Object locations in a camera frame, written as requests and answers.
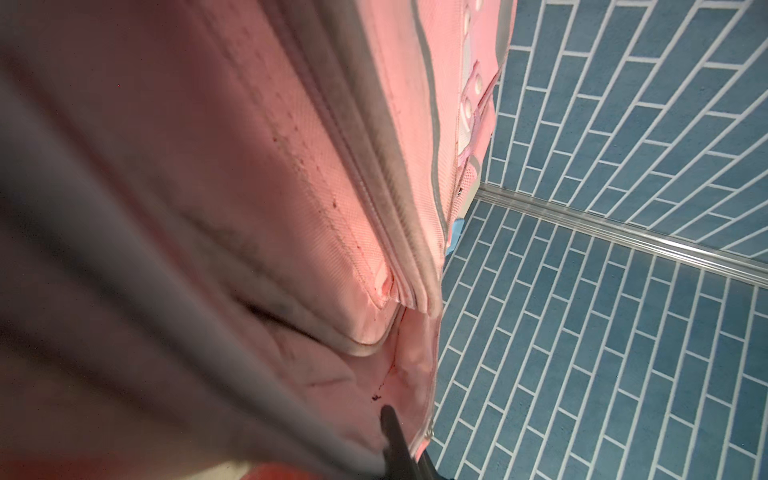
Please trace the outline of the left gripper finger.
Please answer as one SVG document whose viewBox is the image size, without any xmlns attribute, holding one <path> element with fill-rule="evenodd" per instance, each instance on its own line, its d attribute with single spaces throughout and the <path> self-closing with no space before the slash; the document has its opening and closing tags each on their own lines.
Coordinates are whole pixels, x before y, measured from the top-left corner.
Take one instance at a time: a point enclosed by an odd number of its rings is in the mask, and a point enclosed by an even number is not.
<svg viewBox="0 0 768 480">
<path fill-rule="evenodd" d="M 435 468 L 427 452 L 418 460 L 410 454 L 395 409 L 384 405 L 380 424 L 388 445 L 384 450 L 386 480 L 446 480 Z"/>
</svg>

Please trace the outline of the pink student backpack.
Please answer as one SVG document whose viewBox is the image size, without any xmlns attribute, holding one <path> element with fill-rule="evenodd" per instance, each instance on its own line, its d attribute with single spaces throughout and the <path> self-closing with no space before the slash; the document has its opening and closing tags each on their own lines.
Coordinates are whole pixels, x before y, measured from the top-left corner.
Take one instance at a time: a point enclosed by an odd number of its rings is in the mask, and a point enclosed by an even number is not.
<svg viewBox="0 0 768 480">
<path fill-rule="evenodd" d="M 3 2 L 2 477 L 418 460 L 516 10 Z"/>
</svg>

